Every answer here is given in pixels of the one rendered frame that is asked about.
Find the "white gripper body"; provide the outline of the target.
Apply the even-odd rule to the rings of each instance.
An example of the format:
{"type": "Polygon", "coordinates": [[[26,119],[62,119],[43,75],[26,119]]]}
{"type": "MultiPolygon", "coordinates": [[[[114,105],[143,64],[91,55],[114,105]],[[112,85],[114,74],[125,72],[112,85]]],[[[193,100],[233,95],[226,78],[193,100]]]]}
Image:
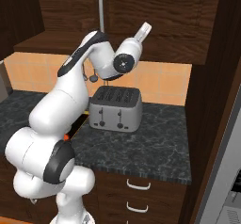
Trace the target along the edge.
{"type": "Polygon", "coordinates": [[[152,30],[152,26],[145,22],[135,34],[135,39],[138,42],[143,42],[152,30]]]}

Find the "grey fridge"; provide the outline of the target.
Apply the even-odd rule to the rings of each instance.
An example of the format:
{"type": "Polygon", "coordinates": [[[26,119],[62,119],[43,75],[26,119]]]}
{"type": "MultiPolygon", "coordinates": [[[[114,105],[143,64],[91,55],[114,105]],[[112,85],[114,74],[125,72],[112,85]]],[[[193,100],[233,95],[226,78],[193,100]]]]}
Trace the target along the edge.
{"type": "Polygon", "coordinates": [[[195,224],[241,224],[241,85],[195,224]]]}

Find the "dark wood drawer front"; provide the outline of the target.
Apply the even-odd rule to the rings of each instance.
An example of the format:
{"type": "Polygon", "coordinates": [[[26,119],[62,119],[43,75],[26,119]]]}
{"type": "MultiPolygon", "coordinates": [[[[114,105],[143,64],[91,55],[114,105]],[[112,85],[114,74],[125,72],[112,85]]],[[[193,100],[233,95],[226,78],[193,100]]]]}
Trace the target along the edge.
{"type": "Polygon", "coordinates": [[[150,219],[175,220],[179,222],[181,207],[177,203],[170,203],[164,201],[144,200],[141,198],[122,197],[114,194],[100,195],[98,197],[100,217],[111,216],[134,216],[150,219]],[[132,207],[144,209],[146,205],[149,210],[145,214],[134,213],[126,208],[126,201],[132,207]]]}
{"type": "Polygon", "coordinates": [[[182,200],[185,195],[186,185],[176,184],[136,176],[121,175],[104,171],[96,171],[97,187],[101,193],[121,193],[126,197],[153,200],[182,200]],[[135,190],[126,185],[126,180],[134,185],[152,186],[147,191],[135,190]]]}
{"type": "Polygon", "coordinates": [[[104,216],[100,217],[98,220],[98,224],[126,224],[126,221],[129,221],[130,224],[180,224],[178,221],[175,220],[162,220],[162,219],[150,219],[150,218],[141,218],[141,217],[134,217],[134,216],[118,216],[118,217],[111,217],[111,216],[104,216]]]}

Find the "grey four-slot toaster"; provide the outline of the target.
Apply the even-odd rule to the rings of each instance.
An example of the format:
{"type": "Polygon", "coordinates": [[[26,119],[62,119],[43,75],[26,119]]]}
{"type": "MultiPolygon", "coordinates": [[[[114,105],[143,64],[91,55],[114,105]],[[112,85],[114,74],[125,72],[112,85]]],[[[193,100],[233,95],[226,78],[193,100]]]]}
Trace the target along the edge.
{"type": "Polygon", "coordinates": [[[89,101],[92,128],[124,133],[138,129],[142,119],[142,98],[138,88],[101,86],[89,101]]]}

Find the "tall dark wood panel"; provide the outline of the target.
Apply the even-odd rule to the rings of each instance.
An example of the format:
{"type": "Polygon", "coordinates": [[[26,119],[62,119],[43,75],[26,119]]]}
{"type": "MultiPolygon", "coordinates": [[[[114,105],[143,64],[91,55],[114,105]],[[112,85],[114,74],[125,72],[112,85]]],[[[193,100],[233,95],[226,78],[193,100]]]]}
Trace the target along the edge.
{"type": "Polygon", "coordinates": [[[219,0],[206,62],[193,66],[185,102],[192,183],[178,224],[194,224],[241,83],[241,0],[219,0]]]}

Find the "grey appliance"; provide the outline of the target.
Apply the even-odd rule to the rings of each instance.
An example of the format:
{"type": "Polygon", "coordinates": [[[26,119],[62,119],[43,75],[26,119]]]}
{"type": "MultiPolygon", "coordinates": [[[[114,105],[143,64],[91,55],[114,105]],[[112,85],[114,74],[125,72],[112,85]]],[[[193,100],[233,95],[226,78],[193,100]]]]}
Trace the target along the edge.
{"type": "Polygon", "coordinates": [[[4,61],[0,61],[0,103],[13,92],[4,61]]]}

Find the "dark wood wall cabinet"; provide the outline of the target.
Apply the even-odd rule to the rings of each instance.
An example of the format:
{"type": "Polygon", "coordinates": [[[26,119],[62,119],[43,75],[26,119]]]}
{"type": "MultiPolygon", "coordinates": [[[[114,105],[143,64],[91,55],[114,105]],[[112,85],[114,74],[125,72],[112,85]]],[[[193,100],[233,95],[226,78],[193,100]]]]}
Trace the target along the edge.
{"type": "MultiPolygon", "coordinates": [[[[18,52],[70,54],[99,27],[98,0],[39,0],[45,30],[14,46],[18,52]]],[[[104,0],[104,31],[114,48],[143,23],[143,61],[205,63],[218,0],[104,0]]]]}

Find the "dark wood cabinet door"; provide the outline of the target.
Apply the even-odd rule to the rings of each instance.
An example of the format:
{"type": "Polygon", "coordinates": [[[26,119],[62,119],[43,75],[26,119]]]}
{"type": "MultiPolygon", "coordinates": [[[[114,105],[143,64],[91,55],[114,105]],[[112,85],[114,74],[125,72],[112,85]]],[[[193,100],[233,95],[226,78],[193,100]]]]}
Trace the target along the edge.
{"type": "Polygon", "coordinates": [[[0,0],[0,60],[14,46],[44,31],[39,0],[0,0]]]}

